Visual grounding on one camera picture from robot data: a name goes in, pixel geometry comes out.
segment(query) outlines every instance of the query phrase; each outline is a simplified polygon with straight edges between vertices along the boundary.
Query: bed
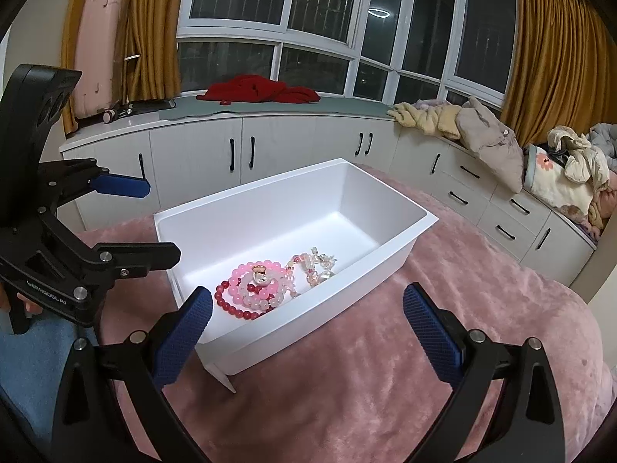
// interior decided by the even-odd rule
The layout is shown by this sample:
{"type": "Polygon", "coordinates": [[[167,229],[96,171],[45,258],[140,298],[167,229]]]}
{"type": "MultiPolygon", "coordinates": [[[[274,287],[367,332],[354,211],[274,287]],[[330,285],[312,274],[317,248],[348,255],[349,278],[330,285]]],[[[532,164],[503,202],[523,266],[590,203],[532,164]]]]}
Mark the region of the bed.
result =
{"type": "MultiPolygon", "coordinates": [[[[178,417],[215,463],[403,462],[450,394],[402,313],[404,287],[419,281],[467,328],[505,343],[542,340],[572,461],[613,401],[600,331],[587,306],[567,287],[519,266],[432,197],[369,171],[439,222],[419,237],[399,271],[347,311],[232,377],[238,393],[211,377],[193,354],[179,380],[164,389],[178,417]]],[[[90,245],[156,240],[152,216],[81,237],[90,245]]],[[[100,340],[120,342],[173,310],[165,273],[118,281],[103,309],[100,340]]],[[[155,455],[124,386],[116,389],[139,448],[155,455]]],[[[479,444],[498,393],[494,384],[461,456],[479,444]]]]}

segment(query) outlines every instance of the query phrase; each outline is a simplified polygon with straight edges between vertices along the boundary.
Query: pink suitcase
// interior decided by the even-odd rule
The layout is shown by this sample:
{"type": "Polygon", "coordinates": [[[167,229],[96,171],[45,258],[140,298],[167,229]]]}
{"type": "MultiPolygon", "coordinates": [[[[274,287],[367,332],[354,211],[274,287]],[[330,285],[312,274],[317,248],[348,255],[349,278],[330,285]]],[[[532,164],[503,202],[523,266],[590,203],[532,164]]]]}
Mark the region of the pink suitcase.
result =
{"type": "Polygon", "coordinates": [[[75,69],[82,71],[73,91],[76,118],[104,112],[121,102],[128,0],[86,0],[75,69]]]}

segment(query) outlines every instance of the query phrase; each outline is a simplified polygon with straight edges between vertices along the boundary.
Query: green mat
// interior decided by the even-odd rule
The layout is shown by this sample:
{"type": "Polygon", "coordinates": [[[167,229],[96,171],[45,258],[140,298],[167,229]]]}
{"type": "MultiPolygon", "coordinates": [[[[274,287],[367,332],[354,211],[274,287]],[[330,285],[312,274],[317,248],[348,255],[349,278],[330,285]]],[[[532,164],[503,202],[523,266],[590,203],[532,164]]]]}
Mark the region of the green mat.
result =
{"type": "Polygon", "coordinates": [[[391,109],[380,102],[343,97],[322,97],[318,102],[290,104],[283,102],[232,102],[221,106],[218,101],[200,101],[194,96],[176,99],[176,107],[161,110],[161,120],[178,120],[186,117],[209,117],[216,113],[337,113],[363,117],[390,118],[386,112],[391,109]]]}

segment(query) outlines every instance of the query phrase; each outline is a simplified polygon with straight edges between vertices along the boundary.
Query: jewelry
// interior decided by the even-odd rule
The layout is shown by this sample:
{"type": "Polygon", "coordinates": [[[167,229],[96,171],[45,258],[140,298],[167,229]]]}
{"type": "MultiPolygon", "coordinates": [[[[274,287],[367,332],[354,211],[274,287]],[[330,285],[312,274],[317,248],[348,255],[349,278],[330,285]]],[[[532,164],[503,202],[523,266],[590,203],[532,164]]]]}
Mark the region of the jewelry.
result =
{"type": "Polygon", "coordinates": [[[217,305],[230,315],[255,320],[280,306],[288,291],[292,297],[297,296],[294,280],[293,269],[282,267],[280,263],[273,263],[269,259],[246,263],[233,270],[229,280],[224,280],[217,286],[214,298],[217,305]],[[223,298],[226,289],[235,305],[244,306],[252,312],[243,311],[226,302],[223,298]]]}
{"type": "Polygon", "coordinates": [[[320,254],[316,247],[311,249],[311,253],[303,252],[300,255],[295,255],[287,263],[288,268],[294,268],[295,265],[301,265],[307,274],[307,282],[311,287],[315,287],[322,282],[334,276],[332,268],[334,268],[336,258],[331,255],[320,254]],[[315,264],[320,264],[324,270],[318,275],[315,269],[315,264]]]}

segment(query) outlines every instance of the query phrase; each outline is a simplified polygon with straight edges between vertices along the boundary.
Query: cabinet handle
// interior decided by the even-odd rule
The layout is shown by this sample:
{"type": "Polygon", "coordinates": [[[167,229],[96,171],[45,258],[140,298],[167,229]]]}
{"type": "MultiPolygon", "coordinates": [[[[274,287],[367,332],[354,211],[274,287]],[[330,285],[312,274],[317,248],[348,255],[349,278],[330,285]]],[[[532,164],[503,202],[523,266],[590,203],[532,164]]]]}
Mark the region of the cabinet handle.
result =
{"type": "Polygon", "coordinates": [[[458,195],[455,195],[454,193],[452,193],[451,191],[448,192],[448,195],[450,195],[451,197],[456,198],[459,202],[461,202],[463,205],[469,205],[469,202],[467,200],[462,199],[461,197],[459,197],[458,195]]]}
{"type": "Polygon", "coordinates": [[[249,169],[252,169],[255,165],[255,137],[251,135],[251,162],[249,163],[249,169]]]}
{"type": "Polygon", "coordinates": [[[474,176],[476,179],[480,179],[480,176],[478,176],[477,174],[474,174],[471,170],[466,169],[465,167],[463,167],[461,165],[461,169],[463,169],[465,172],[467,172],[468,174],[471,174],[472,176],[474,176]]]}
{"type": "Polygon", "coordinates": [[[140,168],[141,168],[141,178],[146,179],[146,172],[144,171],[144,156],[140,153],[140,168]]]}
{"type": "Polygon", "coordinates": [[[548,230],[546,230],[546,233],[544,234],[544,236],[542,237],[542,240],[540,240],[540,243],[538,244],[538,246],[536,247],[536,250],[540,250],[540,247],[542,247],[542,244],[544,244],[544,241],[548,238],[548,234],[550,233],[550,228],[548,230]]]}
{"type": "Polygon", "coordinates": [[[368,155],[368,152],[371,151],[372,145],[373,145],[373,133],[370,132],[368,134],[368,148],[366,148],[366,151],[364,152],[365,155],[368,155]]]}
{"type": "Polygon", "coordinates": [[[364,139],[364,134],[362,134],[362,132],[360,132],[360,143],[358,144],[358,149],[356,151],[356,156],[358,156],[360,154],[360,148],[362,147],[362,139],[364,139]]]}
{"type": "Polygon", "coordinates": [[[528,211],[526,208],[524,208],[521,204],[519,204],[516,200],[514,199],[510,199],[510,204],[512,205],[516,205],[516,207],[518,207],[519,209],[521,209],[523,211],[523,213],[525,214],[525,216],[528,216],[530,213],[530,211],[528,211]]]}
{"type": "Polygon", "coordinates": [[[502,232],[505,236],[507,236],[510,240],[514,240],[516,239],[516,237],[514,235],[511,235],[510,233],[508,233],[507,231],[505,231],[501,226],[497,225],[497,229],[502,232]]]}
{"type": "Polygon", "coordinates": [[[433,162],[433,168],[431,169],[431,174],[435,173],[435,167],[437,167],[437,161],[439,160],[441,156],[441,153],[437,153],[437,156],[435,157],[435,161],[433,162]]]}
{"type": "Polygon", "coordinates": [[[234,171],[234,160],[235,160],[234,146],[236,145],[236,142],[233,140],[233,138],[229,140],[229,145],[231,146],[231,165],[229,166],[229,172],[233,172],[234,171]]]}

